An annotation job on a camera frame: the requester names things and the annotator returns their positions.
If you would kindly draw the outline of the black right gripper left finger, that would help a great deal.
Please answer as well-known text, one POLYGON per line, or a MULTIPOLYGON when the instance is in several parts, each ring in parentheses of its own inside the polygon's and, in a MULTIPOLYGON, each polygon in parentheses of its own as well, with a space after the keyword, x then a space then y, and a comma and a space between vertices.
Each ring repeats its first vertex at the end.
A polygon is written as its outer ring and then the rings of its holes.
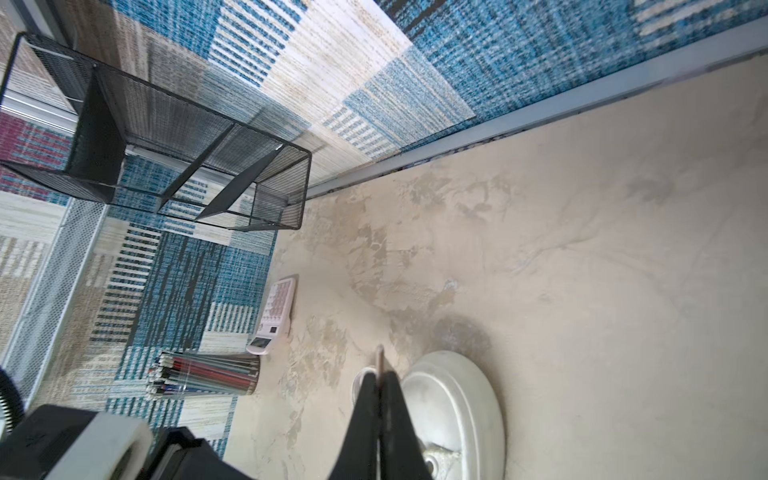
POLYGON ((337 461, 329 475, 330 480, 377 478, 379 403, 377 376, 367 373, 358 390, 350 424, 337 461))

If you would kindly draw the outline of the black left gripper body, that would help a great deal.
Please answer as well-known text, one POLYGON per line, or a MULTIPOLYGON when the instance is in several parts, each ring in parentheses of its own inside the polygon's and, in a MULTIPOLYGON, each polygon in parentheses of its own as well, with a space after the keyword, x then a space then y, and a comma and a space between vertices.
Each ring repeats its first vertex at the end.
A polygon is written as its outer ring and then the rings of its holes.
MULTIPOLYGON (((3 479, 46 479, 55 463, 97 413, 44 405, 1 442, 3 479)), ((203 438, 185 427, 163 429, 137 479, 245 479, 203 438)))

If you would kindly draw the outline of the white sneaker shoe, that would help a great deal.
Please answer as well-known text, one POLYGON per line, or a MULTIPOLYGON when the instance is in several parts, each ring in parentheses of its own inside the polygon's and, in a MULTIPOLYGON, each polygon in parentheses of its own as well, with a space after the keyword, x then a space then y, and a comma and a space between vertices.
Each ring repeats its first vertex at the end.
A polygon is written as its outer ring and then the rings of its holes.
MULTIPOLYGON (((375 366, 363 368, 355 377, 354 407, 367 373, 376 375, 375 366)), ((478 366, 458 353, 437 351, 421 357, 398 379, 433 479, 503 478, 506 447, 501 409, 478 366)), ((381 479, 380 424, 377 460, 376 479, 381 479)))

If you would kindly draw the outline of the white shoelace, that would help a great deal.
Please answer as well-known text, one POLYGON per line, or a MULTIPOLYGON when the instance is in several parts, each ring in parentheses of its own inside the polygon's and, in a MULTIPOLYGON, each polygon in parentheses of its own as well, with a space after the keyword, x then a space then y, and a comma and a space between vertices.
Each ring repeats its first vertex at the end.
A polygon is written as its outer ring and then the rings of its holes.
POLYGON ((376 347, 374 361, 375 361, 376 375, 380 376, 386 371, 385 352, 384 352, 384 346, 382 344, 379 344, 376 347))

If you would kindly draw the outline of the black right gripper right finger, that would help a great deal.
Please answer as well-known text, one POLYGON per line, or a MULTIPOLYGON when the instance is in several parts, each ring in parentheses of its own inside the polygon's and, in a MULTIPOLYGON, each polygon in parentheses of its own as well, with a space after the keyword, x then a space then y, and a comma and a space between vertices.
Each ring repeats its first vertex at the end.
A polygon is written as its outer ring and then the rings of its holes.
POLYGON ((398 376, 380 377, 380 478, 432 480, 398 376))

